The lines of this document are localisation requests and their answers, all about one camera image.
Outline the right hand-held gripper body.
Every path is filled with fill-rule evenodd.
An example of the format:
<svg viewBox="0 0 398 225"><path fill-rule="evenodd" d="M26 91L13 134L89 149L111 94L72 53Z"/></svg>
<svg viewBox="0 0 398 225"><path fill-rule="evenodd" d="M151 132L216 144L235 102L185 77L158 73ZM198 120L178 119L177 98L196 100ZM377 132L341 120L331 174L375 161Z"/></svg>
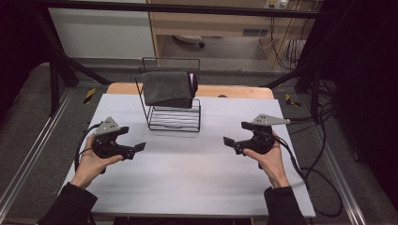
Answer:
<svg viewBox="0 0 398 225"><path fill-rule="evenodd" d="M260 113L249 123L259 126L259 129L250 130L253 136L249 140L235 142L234 150L237 155L242 154L245 148L261 155L266 154L274 144L272 126L287 125L290 120Z"/></svg>

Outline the person's left hand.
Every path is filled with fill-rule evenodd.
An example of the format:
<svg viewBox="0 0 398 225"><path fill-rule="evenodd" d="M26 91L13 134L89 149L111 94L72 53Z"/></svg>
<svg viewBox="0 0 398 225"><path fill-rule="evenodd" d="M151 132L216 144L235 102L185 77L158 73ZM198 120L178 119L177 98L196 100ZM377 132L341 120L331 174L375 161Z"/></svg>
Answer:
<svg viewBox="0 0 398 225"><path fill-rule="evenodd" d="M86 189L107 166L123 159L121 155L109 158L98 157L92 149L93 141L93 135L87 137L80 164L70 181L72 185L80 189Z"/></svg>

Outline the light wooden desk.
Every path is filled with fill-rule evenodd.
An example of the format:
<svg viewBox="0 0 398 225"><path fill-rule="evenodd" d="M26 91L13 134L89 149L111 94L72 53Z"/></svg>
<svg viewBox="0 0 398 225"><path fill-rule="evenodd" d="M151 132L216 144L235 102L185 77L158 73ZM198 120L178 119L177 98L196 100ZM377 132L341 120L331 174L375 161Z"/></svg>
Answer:
<svg viewBox="0 0 398 225"><path fill-rule="evenodd" d="M231 8L264 8L265 0L146 0L149 4L211 6ZM289 0L282 10L318 11L323 0ZM211 14L161 13L149 14L156 55L162 53L161 38L166 36L252 37L264 51L268 65L277 67L290 40L306 40L313 19L290 19Z"/></svg>

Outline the grey chair base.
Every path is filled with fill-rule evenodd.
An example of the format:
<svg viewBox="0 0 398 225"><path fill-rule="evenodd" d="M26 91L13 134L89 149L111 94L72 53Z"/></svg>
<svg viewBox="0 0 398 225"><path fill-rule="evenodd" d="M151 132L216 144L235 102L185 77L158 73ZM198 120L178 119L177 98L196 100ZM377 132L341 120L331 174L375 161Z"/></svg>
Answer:
<svg viewBox="0 0 398 225"><path fill-rule="evenodd" d="M179 36L179 35L174 35L174 38L190 43L190 44L196 44L199 48L204 48L206 44L204 43L203 39L200 36Z"/></svg>

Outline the black metal frame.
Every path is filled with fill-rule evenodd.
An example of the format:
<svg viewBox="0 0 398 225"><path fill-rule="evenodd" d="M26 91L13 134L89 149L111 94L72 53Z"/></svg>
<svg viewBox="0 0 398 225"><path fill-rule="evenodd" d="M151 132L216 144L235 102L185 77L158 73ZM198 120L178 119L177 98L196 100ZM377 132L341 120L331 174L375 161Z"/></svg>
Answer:
<svg viewBox="0 0 398 225"><path fill-rule="evenodd" d="M211 15L231 15L231 16L250 16L250 17L272 17L272 18L295 18L295 19L316 19L329 20L333 17L332 13L299 10L281 9L254 9L247 7L211 7L211 6L188 6L188 5L165 5L165 4L141 4L141 3L119 3L119 2L97 2L97 1L69 1L69 0L33 0L28 4L28 8L37 21L42 33L44 34L50 51L50 65L54 66L51 71L52 87L52 110L54 114L59 104L56 101L59 96L54 92L58 90L57 75L60 75L66 86L75 87L78 84L77 77L72 68L76 68L84 75L95 81L109 85L109 81L99 74L84 67L80 63L71 59L65 54L57 32L50 27L48 20L43 13L47 8L71 8L89 10L111 10L111 11L138 11L138 12L161 12L161 13L186 13L186 14L211 14Z"/></svg>

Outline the white panel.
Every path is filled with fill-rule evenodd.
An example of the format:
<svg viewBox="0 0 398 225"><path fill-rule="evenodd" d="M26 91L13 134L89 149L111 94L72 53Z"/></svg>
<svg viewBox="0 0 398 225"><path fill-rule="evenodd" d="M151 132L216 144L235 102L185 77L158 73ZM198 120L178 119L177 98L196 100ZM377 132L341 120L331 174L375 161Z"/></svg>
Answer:
<svg viewBox="0 0 398 225"><path fill-rule="evenodd" d="M73 58L154 56L147 12L50 8L63 49Z"/></svg>

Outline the aluminium rail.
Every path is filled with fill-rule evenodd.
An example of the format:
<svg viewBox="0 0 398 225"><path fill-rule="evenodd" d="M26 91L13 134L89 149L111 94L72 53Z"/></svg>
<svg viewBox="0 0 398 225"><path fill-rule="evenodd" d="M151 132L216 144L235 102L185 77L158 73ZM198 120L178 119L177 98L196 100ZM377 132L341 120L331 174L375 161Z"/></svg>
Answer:
<svg viewBox="0 0 398 225"><path fill-rule="evenodd" d="M323 159L326 161L331 179L341 194L344 210L347 213L352 225L366 225L366 219L354 197L354 194L345 179L344 173L340 168L331 148L326 142L326 137L320 127L314 128L314 135L323 150Z"/></svg>
<svg viewBox="0 0 398 225"><path fill-rule="evenodd" d="M11 182L6 188L5 193L0 198L0 224L5 220L9 209L15 202L25 180L29 173L31 173L33 166L36 164L47 141L51 137L60 117L64 110L67 108L70 97L74 93L74 88L66 88L61 99L59 100L60 106L52 116L48 118L43 129L40 131L33 145L30 147L27 156L24 158L18 171L13 176Z"/></svg>

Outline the yellow black striped tape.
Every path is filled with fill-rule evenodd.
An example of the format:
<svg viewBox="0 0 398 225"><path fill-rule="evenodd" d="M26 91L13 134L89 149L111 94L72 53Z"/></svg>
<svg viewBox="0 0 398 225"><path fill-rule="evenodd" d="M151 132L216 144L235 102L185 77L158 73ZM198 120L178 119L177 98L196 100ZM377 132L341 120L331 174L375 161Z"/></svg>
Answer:
<svg viewBox="0 0 398 225"><path fill-rule="evenodd" d="M289 94L285 94L285 103L287 105L293 105L295 107L301 107L301 104L299 102L293 101Z"/></svg>
<svg viewBox="0 0 398 225"><path fill-rule="evenodd" d="M91 98L94 96L96 88L90 88L84 98L84 104L89 104Z"/></svg>

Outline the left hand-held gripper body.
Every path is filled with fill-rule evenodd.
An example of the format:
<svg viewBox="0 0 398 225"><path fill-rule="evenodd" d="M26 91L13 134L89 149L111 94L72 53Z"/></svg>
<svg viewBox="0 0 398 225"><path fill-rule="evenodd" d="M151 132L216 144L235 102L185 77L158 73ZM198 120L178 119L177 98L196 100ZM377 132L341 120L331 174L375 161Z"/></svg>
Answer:
<svg viewBox="0 0 398 225"><path fill-rule="evenodd" d="M116 142L115 132L122 127L111 117L107 117L94 131L93 151L99 158L121 155L124 159L133 159L133 147Z"/></svg>

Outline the white power strip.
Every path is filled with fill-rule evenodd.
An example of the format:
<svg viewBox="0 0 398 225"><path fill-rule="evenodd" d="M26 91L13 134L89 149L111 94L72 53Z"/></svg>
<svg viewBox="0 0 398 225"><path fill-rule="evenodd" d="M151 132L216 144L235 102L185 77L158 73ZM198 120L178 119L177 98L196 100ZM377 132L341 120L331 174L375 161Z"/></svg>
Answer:
<svg viewBox="0 0 398 225"><path fill-rule="evenodd" d="M289 0L265 0L264 8L284 9L287 7Z"/></svg>

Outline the black wire rack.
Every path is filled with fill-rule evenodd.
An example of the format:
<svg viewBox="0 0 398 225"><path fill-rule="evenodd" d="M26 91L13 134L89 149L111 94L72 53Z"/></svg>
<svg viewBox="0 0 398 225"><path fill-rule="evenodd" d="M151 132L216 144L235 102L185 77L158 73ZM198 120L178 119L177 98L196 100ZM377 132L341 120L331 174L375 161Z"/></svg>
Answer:
<svg viewBox="0 0 398 225"><path fill-rule="evenodd" d="M201 61L197 58L143 57L139 67L140 74L135 83L142 85L139 97L150 130L199 132L201 127L201 102L196 97L190 109L146 106L141 76L151 71L186 71L199 75Z"/></svg>

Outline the dark grey cloth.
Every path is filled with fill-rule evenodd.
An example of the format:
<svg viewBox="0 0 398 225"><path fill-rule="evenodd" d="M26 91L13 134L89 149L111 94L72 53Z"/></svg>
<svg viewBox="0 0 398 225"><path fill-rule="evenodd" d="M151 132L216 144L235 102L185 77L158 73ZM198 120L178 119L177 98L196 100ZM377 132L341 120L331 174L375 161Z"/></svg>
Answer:
<svg viewBox="0 0 398 225"><path fill-rule="evenodd" d="M186 71L151 71L141 76L146 106L190 109L198 78Z"/></svg>

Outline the person's right hand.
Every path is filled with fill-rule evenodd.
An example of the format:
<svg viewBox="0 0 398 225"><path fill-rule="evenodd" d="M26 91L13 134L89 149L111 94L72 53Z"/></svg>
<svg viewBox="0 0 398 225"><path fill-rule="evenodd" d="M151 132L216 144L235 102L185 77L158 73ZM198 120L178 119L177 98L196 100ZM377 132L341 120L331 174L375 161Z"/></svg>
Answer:
<svg viewBox="0 0 398 225"><path fill-rule="evenodd" d="M248 148L245 148L243 153L260 164L273 188L290 186L283 166L282 150L278 142L274 142L271 149L264 155Z"/></svg>

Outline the wooden table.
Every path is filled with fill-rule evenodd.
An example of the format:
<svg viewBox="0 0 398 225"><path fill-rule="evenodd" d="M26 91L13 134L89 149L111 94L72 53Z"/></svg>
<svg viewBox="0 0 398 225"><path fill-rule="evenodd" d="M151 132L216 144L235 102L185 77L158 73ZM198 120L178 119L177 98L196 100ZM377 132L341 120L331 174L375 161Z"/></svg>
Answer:
<svg viewBox="0 0 398 225"><path fill-rule="evenodd" d="M138 95L141 87L140 83L136 84L135 82L115 82L109 85L107 94ZM218 97L221 95L228 98L274 99L272 91L265 87L201 84L196 92L198 97Z"/></svg>

